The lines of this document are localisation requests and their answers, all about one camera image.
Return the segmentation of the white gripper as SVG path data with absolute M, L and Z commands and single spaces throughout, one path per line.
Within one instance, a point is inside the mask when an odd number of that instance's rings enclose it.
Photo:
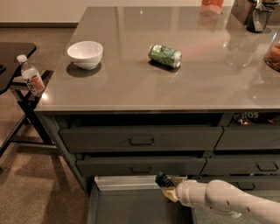
M 176 190 L 174 188 L 161 189 L 167 199 L 172 202 L 179 201 L 186 207 L 205 207 L 207 205 L 206 184 L 196 180 L 184 181 L 182 178 L 171 178 L 170 181 L 172 186 L 176 186 Z

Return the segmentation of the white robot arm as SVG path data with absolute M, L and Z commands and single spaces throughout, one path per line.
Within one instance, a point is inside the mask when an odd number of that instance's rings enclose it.
M 256 197 L 222 180 L 200 183 L 196 180 L 172 182 L 168 177 L 157 180 L 166 198 L 185 207 L 203 207 L 229 217 L 246 214 L 261 224 L 280 224 L 280 204 Z

